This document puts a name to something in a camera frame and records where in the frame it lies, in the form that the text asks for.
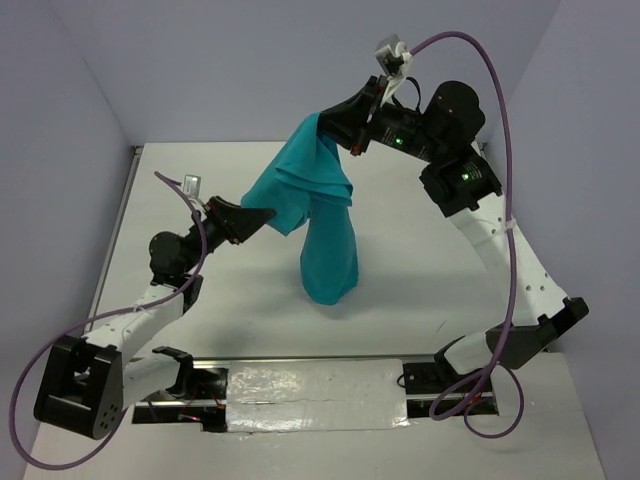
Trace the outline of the teal t shirt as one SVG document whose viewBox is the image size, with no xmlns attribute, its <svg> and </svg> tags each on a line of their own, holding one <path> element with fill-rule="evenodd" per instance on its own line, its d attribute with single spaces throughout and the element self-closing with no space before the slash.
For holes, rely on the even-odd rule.
<svg viewBox="0 0 640 480">
<path fill-rule="evenodd" d="M 349 208 L 353 186 L 337 144 L 309 115 L 241 198 L 249 208 L 276 212 L 269 226 L 287 236 L 308 227 L 300 253 L 302 286 L 312 301 L 337 304 L 359 280 L 356 235 Z"/>
</svg>

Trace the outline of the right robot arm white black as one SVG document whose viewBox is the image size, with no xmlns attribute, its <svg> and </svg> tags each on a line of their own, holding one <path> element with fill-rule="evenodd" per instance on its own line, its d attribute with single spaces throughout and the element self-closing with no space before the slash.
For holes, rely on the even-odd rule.
<svg viewBox="0 0 640 480">
<path fill-rule="evenodd" d="M 377 142 L 426 162 L 420 181 L 443 216 L 464 235 L 507 299 L 513 316 L 506 342 L 500 326 L 462 336 L 435 355 L 435 380 L 456 391 L 496 358 L 516 370 L 589 313 L 543 267 L 515 221 L 506 195 L 472 143 L 485 123 L 476 92 L 467 84 L 438 86 L 424 111 L 383 99 L 387 81 L 371 77 L 351 98 L 321 112 L 318 127 L 357 156 Z"/>
</svg>

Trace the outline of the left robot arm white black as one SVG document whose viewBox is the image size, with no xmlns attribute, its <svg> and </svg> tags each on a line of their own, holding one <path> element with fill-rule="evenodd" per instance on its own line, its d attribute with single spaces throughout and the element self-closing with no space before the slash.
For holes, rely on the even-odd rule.
<svg viewBox="0 0 640 480">
<path fill-rule="evenodd" d="M 188 396 L 196 385 L 191 354 L 168 346 L 140 351 L 194 306 L 206 256 L 225 242 L 243 243 L 275 215 L 271 208 L 245 208 L 214 196 L 186 235 L 156 234 L 149 243 L 152 279 L 138 301 L 90 332 L 64 335 L 52 345 L 35 418 L 101 440 L 129 406 L 149 395 Z"/>
</svg>

